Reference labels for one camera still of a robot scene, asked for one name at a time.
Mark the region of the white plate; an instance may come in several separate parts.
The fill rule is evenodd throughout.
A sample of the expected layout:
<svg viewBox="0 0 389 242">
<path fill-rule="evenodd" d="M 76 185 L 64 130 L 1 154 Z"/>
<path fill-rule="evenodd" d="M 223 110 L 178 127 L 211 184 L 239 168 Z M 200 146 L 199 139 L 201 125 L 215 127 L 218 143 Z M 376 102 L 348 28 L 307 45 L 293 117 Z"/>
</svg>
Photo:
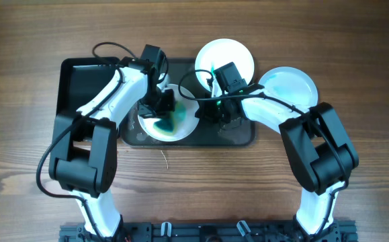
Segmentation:
<svg viewBox="0 0 389 242">
<path fill-rule="evenodd" d="M 199 118 L 195 117 L 199 109 L 199 103 L 182 97 L 178 92 L 177 84 L 168 84 L 166 89 L 172 89 L 175 94 L 175 111 L 168 118 L 174 119 L 177 129 L 174 133 L 158 132 L 153 128 L 153 123 L 162 118 L 142 118 L 138 121 L 142 129 L 152 138 L 163 142 L 175 142 L 189 136 L 197 127 Z"/>
<path fill-rule="evenodd" d="M 276 67 L 264 74 L 259 84 L 272 95 L 295 104 L 316 106 L 318 90 L 314 81 L 294 67 Z"/>
<path fill-rule="evenodd" d="M 241 77 L 249 84 L 255 72 L 252 54 L 243 44 L 236 40 L 221 38 L 207 43 L 198 53 L 195 69 L 213 72 L 233 62 Z"/>
</svg>

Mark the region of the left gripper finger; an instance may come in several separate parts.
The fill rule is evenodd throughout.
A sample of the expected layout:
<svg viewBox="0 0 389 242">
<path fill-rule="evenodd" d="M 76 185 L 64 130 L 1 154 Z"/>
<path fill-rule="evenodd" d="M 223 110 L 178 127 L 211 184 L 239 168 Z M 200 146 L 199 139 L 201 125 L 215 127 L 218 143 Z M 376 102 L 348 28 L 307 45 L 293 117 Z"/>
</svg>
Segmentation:
<svg viewBox="0 0 389 242">
<path fill-rule="evenodd" d="M 138 101 L 137 109 L 142 118 L 167 118 L 175 111 L 174 92 L 172 89 L 166 89 L 148 94 Z"/>
<path fill-rule="evenodd" d="M 163 91 L 167 88 L 168 84 L 170 84 L 170 77 L 167 73 L 161 73 L 159 77 L 159 83 L 157 84 L 157 89 Z"/>
</svg>

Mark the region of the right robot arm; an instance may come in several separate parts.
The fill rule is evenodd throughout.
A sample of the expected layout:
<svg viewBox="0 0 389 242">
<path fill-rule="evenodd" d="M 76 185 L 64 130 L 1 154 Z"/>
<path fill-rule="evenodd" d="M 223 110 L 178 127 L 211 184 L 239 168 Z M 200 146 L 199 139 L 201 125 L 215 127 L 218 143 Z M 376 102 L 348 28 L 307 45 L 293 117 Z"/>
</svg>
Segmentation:
<svg viewBox="0 0 389 242">
<path fill-rule="evenodd" d="M 305 241 L 321 241 L 334 224 L 340 191 L 359 165 L 359 156 L 332 105 L 319 102 L 314 81 L 294 67 L 276 67 L 248 85 L 233 62 L 203 71 L 218 95 L 203 98 L 228 122 L 233 116 L 280 134 L 290 168 L 302 186 L 294 230 Z"/>
</svg>

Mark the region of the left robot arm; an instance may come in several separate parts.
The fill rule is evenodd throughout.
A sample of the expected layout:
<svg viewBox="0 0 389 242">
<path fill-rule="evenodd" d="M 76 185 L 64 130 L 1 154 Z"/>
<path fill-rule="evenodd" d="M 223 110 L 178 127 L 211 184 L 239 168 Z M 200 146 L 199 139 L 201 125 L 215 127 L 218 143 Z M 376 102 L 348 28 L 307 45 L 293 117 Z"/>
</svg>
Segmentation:
<svg viewBox="0 0 389 242">
<path fill-rule="evenodd" d="M 68 191 L 68 199 L 77 201 L 85 219 L 83 224 L 63 225 L 60 241 L 132 240 L 110 191 L 118 165 L 118 129 L 132 106 L 143 118 L 167 118 L 175 110 L 173 91 L 159 87 L 167 75 L 161 69 L 169 65 L 159 47 L 146 45 L 141 56 L 131 53 L 116 62 L 98 59 L 114 69 L 114 76 L 76 112 L 56 115 L 52 143 L 36 172 L 39 189 L 52 196 L 41 183 L 48 159 L 50 178 Z"/>
</svg>

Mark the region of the green yellow sponge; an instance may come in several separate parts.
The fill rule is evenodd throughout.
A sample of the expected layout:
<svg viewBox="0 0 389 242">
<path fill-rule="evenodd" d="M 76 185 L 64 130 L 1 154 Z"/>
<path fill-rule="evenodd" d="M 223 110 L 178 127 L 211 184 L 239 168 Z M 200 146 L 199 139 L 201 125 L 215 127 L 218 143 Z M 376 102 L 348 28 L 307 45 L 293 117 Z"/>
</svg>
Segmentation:
<svg viewBox="0 0 389 242">
<path fill-rule="evenodd" d="M 158 132 L 172 134 L 177 129 L 177 125 L 172 118 L 162 118 L 153 123 L 153 128 Z"/>
</svg>

